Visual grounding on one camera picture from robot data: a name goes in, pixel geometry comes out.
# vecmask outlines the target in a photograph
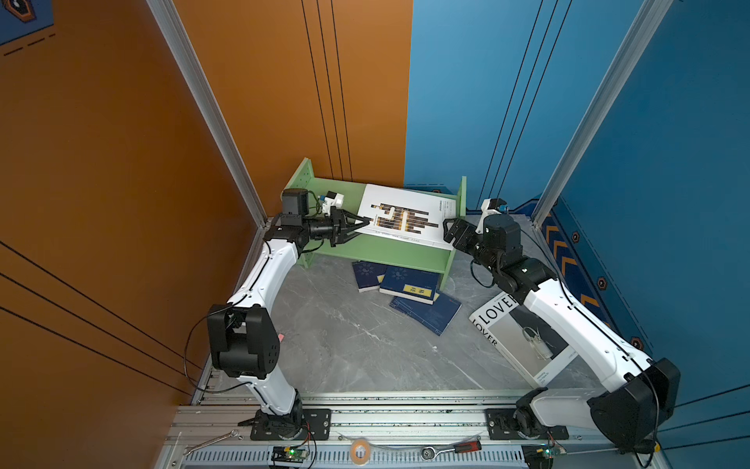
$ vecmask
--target book cover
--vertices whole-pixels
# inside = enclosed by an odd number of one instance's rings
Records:
[[[500,292],[469,320],[534,388],[544,387],[578,352],[536,314]]]
[[[461,308],[461,302],[440,291],[435,293],[435,302],[428,305],[411,299],[394,296],[391,308],[416,319],[437,335],[445,332],[446,327]]]
[[[368,184],[357,215],[372,219],[359,233],[453,249],[443,241],[443,220],[456,217],[455,199]]]
[[[440,274],[436,272],[389,266],[380,284],[380,292],[431,305],[438,282]]]
[[[388,266],[375,262],[367,262],[366,260],[358,260],[357,262],[352,262],[352,268],[354,269],[354,279],[357,280],[357,287],[360,292],[363,292],[380,288],[380,282],[386,276]]]

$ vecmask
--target blue book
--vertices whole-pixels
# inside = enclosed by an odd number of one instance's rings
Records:
[[[389,266],[380,292],[431,305],[435,300],[440,274],[406,267]]]
[[[397,309],[405,315],[416,319],[437,335],[442,334],[446,330],[446,327],[448,327],[448,324],[460,307],[461,302],[456,298],[452,298],[441,292],[437,292],[435,303],[432,305],[426,305],[399,296],[394,297],[391,301],[391,308]]]
[[[354,279],[357,280],[357,287],[359,287],[360,292],[363,292],[380,288],[380,282],[383,281],[388,266],[360,260],[352,262],[352,268],[354,268]]]

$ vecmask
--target tape roll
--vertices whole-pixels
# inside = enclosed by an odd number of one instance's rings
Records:
[[[349,448],[349,456],[358,466],[367,464],[370,461],[370,454],[372,454],[372,448],[366,440],[354,440]]]

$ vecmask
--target gray marble floor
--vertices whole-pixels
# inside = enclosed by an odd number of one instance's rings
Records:
[[[518,220],[530,232],[528,219]],[[527,255],[545,258],[526,236],[523,243]],[[271,317],[284,335],[279,366],[294,387],[303,392],[529,388],[468,321],[499,292],[474,281],[468,255],[456,253],[445,293],[463,304],[441,336],[391,309],[391,296],[358,292],[351,262],[317,256],[308,270],[294,266],[281,287]],[[475,271],[488,283],[488,272]],[[224,376],[219,387],[235,382]],[[595,385],[580,357],[550,383]]]

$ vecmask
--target green bookshelf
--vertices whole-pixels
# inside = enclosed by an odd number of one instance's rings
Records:
[[[357,213],[362,195],[365,192],[365,184],[360,182],[336,181],[315,177],[312,162],[308,158],[300,163],[294,176],[286,184],[286,188],[308,189],[317,196],[328,191],[338,192],[343,194],[343,206],[341,208],[351,213]],[[456,200],[458,216],[465,218],[467,214],[466,193],[467,178],[463,176],[458,188],[458,195],[433,192],[427,194]],[[308,268],[318,254],[438,272],[442,274],[440,288],[443,288],[451,270],[455,250],[447,251],[411,242],[397,241],[396,239],[361,234],[345,244],[337,245],[335,248],[332,248],[326,240],[323,247],[315,252],[303,254],[297,262],[304,268]]]

